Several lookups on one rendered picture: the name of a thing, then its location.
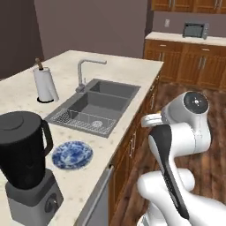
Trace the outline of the black jug grey blender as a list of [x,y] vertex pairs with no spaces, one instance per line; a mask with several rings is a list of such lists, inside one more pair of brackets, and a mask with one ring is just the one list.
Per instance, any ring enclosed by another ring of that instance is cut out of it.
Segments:
[[53,148],[48,123],[29,111],[0,116],[0,170],[11,218],[24,226],[48,226],[63,203],[45,157]]

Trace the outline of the wooden paper towel holder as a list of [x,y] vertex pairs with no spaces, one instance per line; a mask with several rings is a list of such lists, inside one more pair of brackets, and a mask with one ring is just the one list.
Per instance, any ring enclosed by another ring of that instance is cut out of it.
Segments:
[[53,102],[54,98],[49,91],[50,71],[49,68],[43,67],[39,58],[35,59],[38,67],[34,69],[34,80],[38,92],[39,102]]

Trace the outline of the grey toaster oven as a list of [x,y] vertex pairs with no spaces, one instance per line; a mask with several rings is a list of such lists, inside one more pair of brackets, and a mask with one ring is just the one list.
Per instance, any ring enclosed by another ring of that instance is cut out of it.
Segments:
[[201,38],[206,40],[208,36],[209,24],[208,23],[185,23],[183,30],[183,37]]

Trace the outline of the grey sink tap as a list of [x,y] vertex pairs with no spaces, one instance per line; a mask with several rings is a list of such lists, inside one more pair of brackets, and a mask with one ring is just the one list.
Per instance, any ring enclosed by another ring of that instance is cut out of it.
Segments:
[[95,63],[95,64],[106,64],[107,61],[103,61],[103,60],[92,60],[92,59],[81,59],[78,62],[78,79],[79,79],[79,85],[78,87],[75,89],[75,91],[77,93],[82,93],[85,89],[85,84],[83,83],[83,79],[82,79],[82,69],[81,66],[83,63]]

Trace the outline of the white paper towel roll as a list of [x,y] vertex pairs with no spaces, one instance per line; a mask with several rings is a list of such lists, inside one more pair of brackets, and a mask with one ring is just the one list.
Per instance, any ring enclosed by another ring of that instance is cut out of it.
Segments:
[[42,103],[57,102],[59,97],[50,69],[48,67],[44,67],[42,70],[35,68],[33,73],[38,93],[37,100]]

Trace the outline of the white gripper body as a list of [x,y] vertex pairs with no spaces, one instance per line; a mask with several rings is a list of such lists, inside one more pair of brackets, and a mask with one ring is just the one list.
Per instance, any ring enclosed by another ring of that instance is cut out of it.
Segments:
[[154,127],[158,124],[162,124],[162,116],[160,113],[149,114],[141,118],[142,127]]

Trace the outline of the wooden base cupboard run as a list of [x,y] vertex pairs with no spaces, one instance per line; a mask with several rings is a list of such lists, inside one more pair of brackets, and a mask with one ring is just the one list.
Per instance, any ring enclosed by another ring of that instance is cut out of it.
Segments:
[[144,58],[163,62],[161,81],[226,92],[226,38],[151,32]]

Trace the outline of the blue patterned plate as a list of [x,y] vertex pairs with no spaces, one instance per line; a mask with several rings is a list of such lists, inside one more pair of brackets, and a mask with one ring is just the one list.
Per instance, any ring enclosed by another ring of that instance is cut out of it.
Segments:
[[52,162],[61,170],[79,170],[93,158],[93,149],[83,141],[67,141],[55,148]]

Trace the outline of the grey double sink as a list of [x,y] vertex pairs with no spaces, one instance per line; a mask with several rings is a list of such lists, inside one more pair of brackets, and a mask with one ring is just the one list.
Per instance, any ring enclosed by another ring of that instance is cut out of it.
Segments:
[[118,122],[139,90],[139,86],[92,79],[82,93],[74,94],[52,112],[56,113],[60,109],[71,109],[99,117],[116,119]]

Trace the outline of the wooden wall cupboard run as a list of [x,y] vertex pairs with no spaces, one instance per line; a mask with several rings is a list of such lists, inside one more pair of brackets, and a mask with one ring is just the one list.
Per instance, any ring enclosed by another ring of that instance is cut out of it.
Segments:
[[226,0],[151,0],[153,11],[226,14]]

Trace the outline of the grey dishwasher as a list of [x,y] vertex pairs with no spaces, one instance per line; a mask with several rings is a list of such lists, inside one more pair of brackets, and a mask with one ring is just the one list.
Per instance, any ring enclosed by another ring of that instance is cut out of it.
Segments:
[[113,172],[113,165],[103,171],[74,226],[109,226],[109,181]]

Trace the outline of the wooden island cupboard door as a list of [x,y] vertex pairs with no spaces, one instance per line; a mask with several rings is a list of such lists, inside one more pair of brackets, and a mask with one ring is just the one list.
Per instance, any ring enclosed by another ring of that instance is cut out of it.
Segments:
[[[117,204],[120,201],[120,197],[132,171],[136,149],[139,146],[138,123],[139,115],[132,120],[131,125],[123,136],[111,160],[111,165],[114,166],[114,172],[109,181],[109,224],[111,224],[115,210],[117,209]],[[133,152],[133,157],[130,158],[130,140],[134,132],[136,132],[136,147]]]
[[142,102],[142,104],[139,108],[138,130],[141,130],[141,118],[145,115],[154,113],[155,102],[154,102],[154,108],[153,108],[153,110],[151,110],[150,109],[150,99],[151,99],[151,96],[153,93],[155,93],[155,97],[157,95],[159,79],[160,79],[160,75],[157,75],[156,78],[154,79],[152,86],[149,88],[144,101]]

